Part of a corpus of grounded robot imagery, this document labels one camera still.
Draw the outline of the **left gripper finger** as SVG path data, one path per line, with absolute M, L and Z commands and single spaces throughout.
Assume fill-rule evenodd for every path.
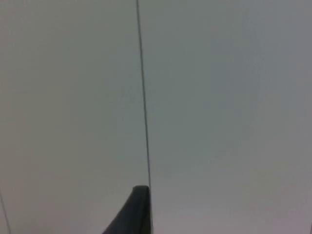
M 134 186 L 103 234 L 151 234 L 151 196 L 147 185 Z

